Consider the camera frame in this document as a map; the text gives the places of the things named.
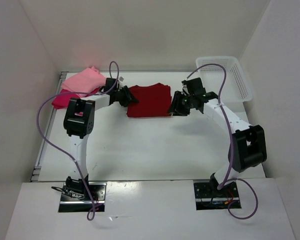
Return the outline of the dark red t shirt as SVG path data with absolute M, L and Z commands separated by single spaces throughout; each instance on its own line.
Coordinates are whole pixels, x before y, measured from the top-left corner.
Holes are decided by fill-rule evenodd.
M 134 85 L 129 88 L 138 103 L 127 107 L 129 118 L 169 117 L 168 109 L 172 102 L 171 87 L 162 83 L 150 86 Z

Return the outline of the light pink t shirt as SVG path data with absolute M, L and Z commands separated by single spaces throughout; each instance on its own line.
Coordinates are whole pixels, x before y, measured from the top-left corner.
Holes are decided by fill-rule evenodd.
M 97 88 L 104 86 L 106 77 L 103 76 L 94 66 L 66 79 L 61 88 L 72 93 L 76 93 L 80 98 L 87 96 Z

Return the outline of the magenta red t shirt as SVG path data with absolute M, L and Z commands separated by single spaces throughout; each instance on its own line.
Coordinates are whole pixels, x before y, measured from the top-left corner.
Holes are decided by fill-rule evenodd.
M 92 90 L 90 92 L 90 94 L 84 94 L 84 95 L 80 95 L 80 94 L 76 94 L 76 93 L 73 93 L 69 90 L 66 90 L 66 89 L 62 89 L 60 91 L 60 93 L 62 95 L 58 95 L 51 103 L 51 105 L 59 110 L 59 109 L 66 109 L 69 105 L 69 101 L 71 98 L 84 98 L 84 97 L 89 97 L 95 93 L 97 93 L 98 91 L 100 90 L 99 87 L 95 88 L 94 90 Z

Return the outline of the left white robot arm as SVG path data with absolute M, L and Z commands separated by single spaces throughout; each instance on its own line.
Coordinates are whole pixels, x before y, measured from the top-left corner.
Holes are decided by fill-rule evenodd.
M 115 102 L 126 108 L 139 101 L 129 88 L 116 78 L 107 78 L 101 92 L 82 98 L 72 97 L 69 100 L 63 127 L 70 139 L 69 154 L 73 161 L 73 170 L 66 178 L 63 191 L 68 195 L 73 194 L 79 200 L 88 198 L 90 194 L 87 144 L 94 129 L 95 112 Z

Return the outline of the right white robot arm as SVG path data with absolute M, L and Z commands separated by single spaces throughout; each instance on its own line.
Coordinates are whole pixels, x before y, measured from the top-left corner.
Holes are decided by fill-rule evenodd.
M 229 134 L 228 163 L 209 180 L 210 193 L 220 197 L 242 172 L 266 161 L 265 132 L 260 125 L 241 119 L 215 92 L 207 92 L 199 77 L 182 81 L 182 90 L 174 92 L 168 113 L 188 116 L 191 109 L 200 111 Z

